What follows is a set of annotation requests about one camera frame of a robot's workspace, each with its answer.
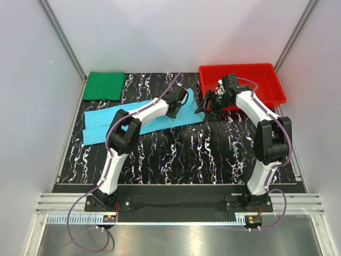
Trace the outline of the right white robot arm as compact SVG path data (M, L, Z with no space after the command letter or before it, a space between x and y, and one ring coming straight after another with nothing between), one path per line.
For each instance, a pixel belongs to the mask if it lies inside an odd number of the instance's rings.
M227 199L226 202L228 206L243 207L251 212L267 202L270 193L269 185L275 169L290 161L291 120L271 111L260 101L254 91L249 88L242 89L239 86L225 91L208 90L196 113L209 108L210 113L206 115L205 120L215 121L221 117L222 109L231 104L243 110L256 126L253 140L256 164L242 195L234 201Z

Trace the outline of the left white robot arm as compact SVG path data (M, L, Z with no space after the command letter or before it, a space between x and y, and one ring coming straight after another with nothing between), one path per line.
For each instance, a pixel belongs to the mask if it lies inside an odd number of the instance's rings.
M92 192L97 206L103 211L110 211L115 205L119 174L138 141L141 128L158 117L175 118L188 97L188 91L176 85L139 108L116 112L105 141L107 157L103 173Z

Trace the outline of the light blue t shirt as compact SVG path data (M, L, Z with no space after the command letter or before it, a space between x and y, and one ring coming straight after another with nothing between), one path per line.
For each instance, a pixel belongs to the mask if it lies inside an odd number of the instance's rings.
M150 102L151 100L146 100L85 112L83 144L88 146L104 143L107 132L110 130L110 125L117 111L123 109L127 112L134 112L145 105L149 105ZM188 100L185 105L180 107L175 118L170 118L166 115L163 115L152 119L152 107L141 112L138 115L138 118L142 119L140 135L183 125L201 123L204 120L205 113L201 112L195 114L194 112L197 110L197 108L198 106L194 99L194 92L191 89L188 89Z

